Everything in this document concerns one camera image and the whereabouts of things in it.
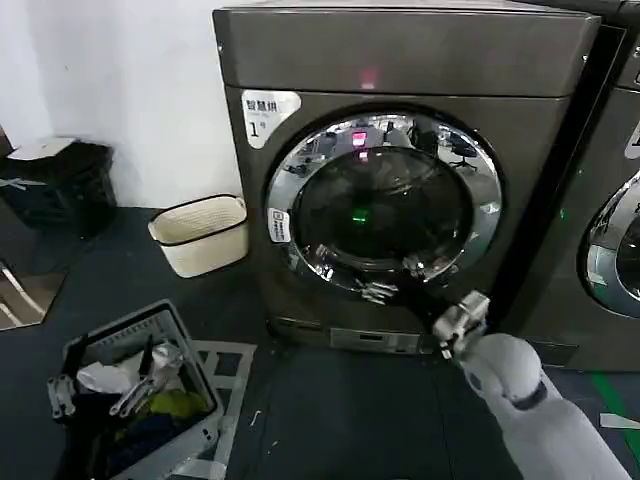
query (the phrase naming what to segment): white woven basket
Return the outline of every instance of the white woven basket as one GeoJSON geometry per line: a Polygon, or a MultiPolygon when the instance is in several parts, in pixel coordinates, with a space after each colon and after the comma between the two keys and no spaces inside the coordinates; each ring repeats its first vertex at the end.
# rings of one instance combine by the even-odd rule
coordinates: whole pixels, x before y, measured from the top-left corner
{"type": "Polygon", "coordinates": [[[247,254],[247,210],[233,195],[215,195],[164,210],[149,222],[149,233],[173,270],[195,277],[247,254]]]}

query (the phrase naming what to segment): front-load washer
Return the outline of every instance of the front-load washer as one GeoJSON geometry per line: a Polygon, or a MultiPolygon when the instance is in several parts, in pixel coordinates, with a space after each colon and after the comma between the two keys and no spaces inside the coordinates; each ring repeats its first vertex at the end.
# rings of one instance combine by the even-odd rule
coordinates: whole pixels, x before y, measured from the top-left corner
{"type": "Polygon", "coordinates": [[[517,293],[501,295],[512,299],[501,328],[531,341],[544,363],[585,370],[640,370],[640,2],[619,3],[602,27],[609,74],[551,221],[519,236],[511,263],[529,256],[532,232],[545,232],[517,293]]]}
{"type": "Polygon", "coordinates": [[[599,17],[333,5],[214,12],[250,257],[277,334],[413,354],[420,321],[363,285],[413,259],[434,296],[490,291],[599,17]]]}

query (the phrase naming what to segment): sticker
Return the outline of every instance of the sticker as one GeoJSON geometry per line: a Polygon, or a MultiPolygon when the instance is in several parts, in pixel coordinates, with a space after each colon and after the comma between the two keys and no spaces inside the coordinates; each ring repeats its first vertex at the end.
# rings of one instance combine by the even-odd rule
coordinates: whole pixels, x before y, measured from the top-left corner
{"type": "Polygon", "coordinates": [[[624,149],[624,156],[629,160],[640,158],[640,122],[636,125],[636,129],[627,142],[627,148],[624,149]]]}
{"type": "Polygon", "coordinates": [[[278,210],[277,208],[270,208],[267,211],[267,218],[269,221],[269,235],[271,241],[276,243],[288,243],[291,241],[291,233],[289,232],[289,214],[278,210]]]}
{"type": "Polygon", "coordinates": [[[276,128],[302,105],[296,92],[245,90],[242,111],[247,141],[255,149],[264,147],[276,128]]]}

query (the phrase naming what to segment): washer top panel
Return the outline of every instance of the washer top panel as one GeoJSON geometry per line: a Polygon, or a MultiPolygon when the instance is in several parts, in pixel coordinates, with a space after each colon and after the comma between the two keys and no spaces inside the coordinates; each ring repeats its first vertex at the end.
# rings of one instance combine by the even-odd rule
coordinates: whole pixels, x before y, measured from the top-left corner
{"type": "Polygon", "coordinates": [[[227,85],[563,97],[573,92],[599,25],[590,14],[509,2],[297,5],[214,12],[227,85]]]}
{"type": "Polygon", "coordinates": [[[248,2],[224,10],[238,8],[384,8],[384,9],[432,9],[446,8],[448,10],[505,10],[511,12],[558,12],[557,8],[526,3],[510,2],[507,0],[267,0],[263,2],[248,2]]]}

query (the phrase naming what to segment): white robotic arm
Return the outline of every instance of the white robotic arm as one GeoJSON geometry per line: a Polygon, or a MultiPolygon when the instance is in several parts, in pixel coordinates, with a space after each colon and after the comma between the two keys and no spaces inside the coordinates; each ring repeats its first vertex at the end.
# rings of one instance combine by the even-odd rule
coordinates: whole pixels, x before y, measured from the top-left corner
{"type": "Polygon", "coordinates": [[[433,334],[496,417],[524,479],[630,480],[582,410],[562,398],[529,343],[484,335],[488,305],[471,292],[437,319],[433,334]]]}

